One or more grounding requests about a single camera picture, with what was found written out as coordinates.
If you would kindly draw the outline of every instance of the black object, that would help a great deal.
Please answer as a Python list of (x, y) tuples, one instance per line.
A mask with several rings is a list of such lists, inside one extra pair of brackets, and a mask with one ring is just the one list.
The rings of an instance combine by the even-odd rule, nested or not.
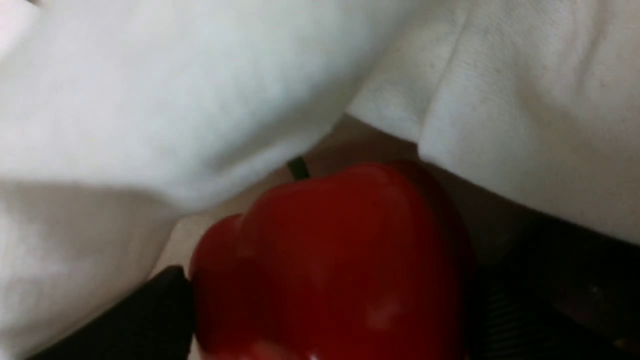
[(611, 341), (640, 334), (640, 247), (546, 220), (503, 263), (510, 287)]
[(186, 360), (193, 290), (170, 266), (109, 311), (29, 360)]
[(631, 360), (608, 339), (531, 294), (481, 272), (470, 309), (471, 360)]

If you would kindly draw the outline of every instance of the white cloth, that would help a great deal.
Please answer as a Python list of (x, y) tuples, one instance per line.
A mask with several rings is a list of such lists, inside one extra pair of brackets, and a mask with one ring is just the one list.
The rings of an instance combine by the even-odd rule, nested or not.
[[(20, 1), (0, 0), (0, 26)], [(0, 63), (0, 359), (108, 307), (173, 219), (345, 110), (505, 197), (640, 240), (639, 20), (635, 0), (49, 3)]]

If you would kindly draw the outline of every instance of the pepper stem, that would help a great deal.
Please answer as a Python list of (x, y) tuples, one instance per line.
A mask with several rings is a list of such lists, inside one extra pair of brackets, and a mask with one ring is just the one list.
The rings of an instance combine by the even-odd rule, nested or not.
[(305, 160), (299, 156), (287, 163), (289, 172), (295, 181), (305, 180), (311, 177)]

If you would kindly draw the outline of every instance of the white fabric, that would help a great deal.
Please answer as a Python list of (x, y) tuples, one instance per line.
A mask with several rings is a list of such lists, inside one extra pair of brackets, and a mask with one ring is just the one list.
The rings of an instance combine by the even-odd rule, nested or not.
[[(0, 0), (0, 26), (21, 1)], [(346, 109), (494, 192), (640, 240), (639, 20), (635, 0), (49, 3), (0, 64), (0, 359), (126, 294), (173, 219)]]

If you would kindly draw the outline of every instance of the bell pepper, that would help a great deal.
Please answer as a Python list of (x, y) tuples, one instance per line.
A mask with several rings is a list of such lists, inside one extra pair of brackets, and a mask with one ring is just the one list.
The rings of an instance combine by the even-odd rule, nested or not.
[(204, 360), (461, 360), (474, 258), (418, 164), (284, 184), (214, 224), (189, 276)]

